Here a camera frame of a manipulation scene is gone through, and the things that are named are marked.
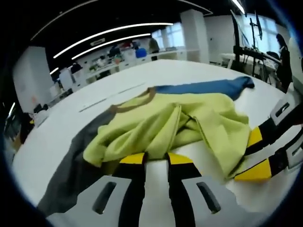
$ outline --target yellow shirt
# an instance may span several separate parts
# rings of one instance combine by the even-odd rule
[[[148,95],[119,107],[140,105]],[[155,94],[149,103],[117,113],[109,125],[99,127],[83,157],[94,166],[140,152],[160,159],[171,149],[204,140],[228,176],[244,155],[248,122],[223,94]]]

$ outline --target window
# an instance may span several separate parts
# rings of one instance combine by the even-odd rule
[[[181,23],[175,23],[172,26],[167,26],[166,33],[170,47],[185,46]]]
[[[243,23],[244,23],[244,33],[250,43],[250,45],[253,45],[253,38],[252,38],[252,30],[250,26],[250,18],[252,19],[253,23],[256,23],[256,16],[254,14],[248,14],[247,17],[244,15],[242,16]],[[273,51],[276,53],[279,53],[279,44],[276,40],[276,35],[278,33],[277,26],[274,20],[259,16],[259,21],[262,28],[262,40],[260,40],[259,37],[259,30],[258,27],[254,27],[254,33],[255,33],[255,40],[256,40],[256,47],[261,52],[267,52],[267,51]]]
[[[163,45],[163,38],[162,38],[161,30],[153,32],[151,34],[151,36],[157,41],[159,48],[163,49],[164,45]]]

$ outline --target blue cloth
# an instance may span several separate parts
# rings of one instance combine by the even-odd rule
[[[246,87],[255,87],[254,82],[250,77],[238,77],[233,80],[223,79],[182,85],[164,85],[156,86],[155,88],[157,93],[162,94],[222,93],[229,96],[232,100],[236,100]]]
[[[136,50],[136,58],[144,58],[147,56],[147,51],[144,48]]]

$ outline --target white wall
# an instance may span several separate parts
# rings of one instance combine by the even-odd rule
[[[203,13],[190,9],[180,14],[185,47],[200,50],[200,62],[209,63],[209,48]]]
[[[164,46],[164,49],[166,50],[166,48],[171,47],[170,44],[169,44],[169,38],[168,38],[168,35],[167,35],[167,30],[162,29],[161,34],[162,34],[162,38],[163,38],[163,46]]]
[[[220,53],[233,53],[234,29],[232,17],[230,15],[205,17],[205,25],[209,59],[210,61],[220,62]]]
[[[13,81],[23,112],[32,113],[37,104],[51,101],[49,88],[53,80],[49,74],[45,48],[30,46],[13,68]]]

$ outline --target person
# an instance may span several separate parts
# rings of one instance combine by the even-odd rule
[[[280,61],[281,64],[276,70],[276,75],[280,80],[278,88],[283,92],[287,92],[289,84],[292,82],[292,70],[290,68],[290,55],[286,42],[281,34],[276,35],[276,39],[280,45]]]
[[[159,53],[160,48],[159,48],[159,45],[158,45],[158,43],[157,43],[157,40],[155,40],[154,38],[151,38],[151,39],[150,39],[150,42],[149,42],[149,49],[150,49],[150,53]],[[155,61],[155,60],[157,60],[157,59],[158,59],[157,56],[151,57],[151,60],[152,60],[152,61]]]
[[[73,62],[72,67],[71,67],[71,73],[78,72],[79,70],[82,69],[82,66],[79,65],[76,61]]]

